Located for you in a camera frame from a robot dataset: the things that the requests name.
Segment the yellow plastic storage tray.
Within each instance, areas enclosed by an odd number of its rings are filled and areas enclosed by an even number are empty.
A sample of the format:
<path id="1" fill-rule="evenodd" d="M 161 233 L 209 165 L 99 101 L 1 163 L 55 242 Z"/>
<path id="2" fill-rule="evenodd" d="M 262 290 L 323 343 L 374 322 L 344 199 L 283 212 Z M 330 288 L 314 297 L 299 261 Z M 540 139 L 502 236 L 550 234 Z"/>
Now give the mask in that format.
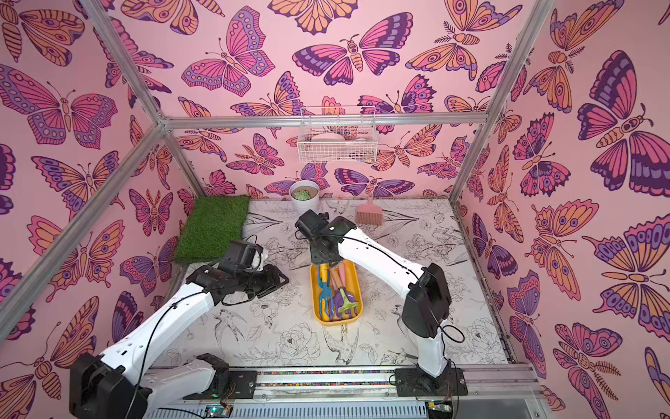
<path id="1" fill-rule="evenodd" d="M 345 325 L 363 314 L 358 273 L 351 261 L 345 260 L 338 268 L 312 264 L 310 285 L 313 315 L 321 325 Z"/>

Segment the blue fork yellow handle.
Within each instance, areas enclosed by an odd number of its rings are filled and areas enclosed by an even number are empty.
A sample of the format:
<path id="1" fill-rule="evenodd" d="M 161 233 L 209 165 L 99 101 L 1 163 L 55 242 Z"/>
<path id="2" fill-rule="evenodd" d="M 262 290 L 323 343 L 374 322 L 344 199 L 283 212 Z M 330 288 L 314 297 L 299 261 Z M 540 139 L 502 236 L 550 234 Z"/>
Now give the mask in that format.
<path id="1" fill-rule="evenodd" d="M 333 314 L 333 290 L 330 285 L 328 264 L 321 264 L 318 268 L 319 296 L 318 310 L 319 318 L 323 322 L 330 322 L 334 319 Z"/>

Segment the purple rake pink handle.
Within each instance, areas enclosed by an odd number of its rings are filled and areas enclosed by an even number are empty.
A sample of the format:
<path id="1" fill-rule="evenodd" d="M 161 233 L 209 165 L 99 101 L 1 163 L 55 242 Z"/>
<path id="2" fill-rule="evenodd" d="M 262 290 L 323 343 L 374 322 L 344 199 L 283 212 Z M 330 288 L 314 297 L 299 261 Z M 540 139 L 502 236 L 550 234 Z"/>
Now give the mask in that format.
<path id="1" fill-rule="evenodd" d="M 340 262 L 338 264 L 338 275 L 340 276 L 340 282 L 345 290 L 345 295 L 350 301 L 355 302 L 356 301 L 355 297 L 347 288 L 347 269 L 345 268 L 344 262 Z"/>
<path id="2" fill-rule="evenodd" d="M 344 314 L 342 314 L 341 309 L 344 305 L 344 297 L 341 292 L 343 287 L 340 282 L 340 276 L 338 275 L 338 267 L 331 266 L 329 268 L 331 285 L 333 286 L 333 313 L 339 321 L 344 319 Z"/>

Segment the green hoe wooden handle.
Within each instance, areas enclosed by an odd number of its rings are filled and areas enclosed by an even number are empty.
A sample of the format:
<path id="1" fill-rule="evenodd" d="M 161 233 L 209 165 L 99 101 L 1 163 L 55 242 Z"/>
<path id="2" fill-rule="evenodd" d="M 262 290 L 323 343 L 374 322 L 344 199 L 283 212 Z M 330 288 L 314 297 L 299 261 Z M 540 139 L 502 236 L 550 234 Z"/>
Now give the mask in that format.
<path id="1" fill-rule="evenodd" d="M 344 314 L 344 319 L 354 319 L 359 315 L 360 303 L 350 301 L 345 295 L 345 290 L 342 287 L 341 292 L 344 297 L 344 305 L 341 309 L 342 314 Z"/>

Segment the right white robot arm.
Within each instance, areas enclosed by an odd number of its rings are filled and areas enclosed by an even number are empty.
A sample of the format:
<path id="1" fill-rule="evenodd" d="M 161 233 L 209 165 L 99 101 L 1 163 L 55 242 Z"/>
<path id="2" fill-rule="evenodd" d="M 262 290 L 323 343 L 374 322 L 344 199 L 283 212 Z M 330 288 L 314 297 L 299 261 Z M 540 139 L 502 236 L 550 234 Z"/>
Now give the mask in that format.
<path id="1" fill-rule="evenodd" d="M 348 260 L 386 283 L 404 300 L 401 319 L 416 341 L 418 367 L 432 377 L 442 375 L 448 359 L 441 332 L 452 304 L 444 270 L 435 263 L 421 265 L 403 258 L 343 216 L 330 221 L 309 209 L 295 227 L 310 244 L 313 262 Z"/>

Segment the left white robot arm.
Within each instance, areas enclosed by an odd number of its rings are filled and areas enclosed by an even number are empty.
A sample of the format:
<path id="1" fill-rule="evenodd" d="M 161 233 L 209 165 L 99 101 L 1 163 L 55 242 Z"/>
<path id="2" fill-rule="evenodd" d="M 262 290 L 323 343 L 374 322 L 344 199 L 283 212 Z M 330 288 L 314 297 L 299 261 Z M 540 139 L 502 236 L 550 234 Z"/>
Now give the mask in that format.
<path id="1" fill-rule="evenodd" d="M 184 331 L 227 297 L 261 299 L 289 284 L 266 261 L 262 246 L 230 243 L 216 263 L 190 274 L 174 296 L 125 338 L 98 355 L 82 354 L 70 368 L 69 411 L 77 418 L 143 418 L 185 396 L 226 396 L 230 366 L 201 354 L 179 368 L 149 368 Z"/>

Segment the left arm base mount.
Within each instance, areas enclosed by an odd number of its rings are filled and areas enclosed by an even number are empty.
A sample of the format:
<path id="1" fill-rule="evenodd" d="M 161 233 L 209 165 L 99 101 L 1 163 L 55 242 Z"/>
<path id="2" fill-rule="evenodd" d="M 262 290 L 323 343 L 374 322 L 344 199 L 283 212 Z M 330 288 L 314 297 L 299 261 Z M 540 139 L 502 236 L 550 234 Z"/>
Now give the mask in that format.
<path id="1" fill-rule="evenodd" d="M 201 393 L 184 396 L 184 400 L 248 400 L 254 397 L 258 372 L 256 370 L 227 370 L 217 372 L 213 382 Z"/>

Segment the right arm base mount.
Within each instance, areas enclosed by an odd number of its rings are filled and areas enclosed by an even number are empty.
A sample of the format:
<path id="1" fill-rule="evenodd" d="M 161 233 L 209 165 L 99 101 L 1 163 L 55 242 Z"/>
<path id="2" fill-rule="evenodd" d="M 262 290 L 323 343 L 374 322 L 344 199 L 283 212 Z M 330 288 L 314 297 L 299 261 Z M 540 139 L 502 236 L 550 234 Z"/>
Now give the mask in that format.
<path id="1" fill-rule="evenodd" d="M 399 396 L 467 396 L 469 390 L 461 368 L 447 367 L 438 377 L 420 368 L 396 368 L 389 380 Z"/>

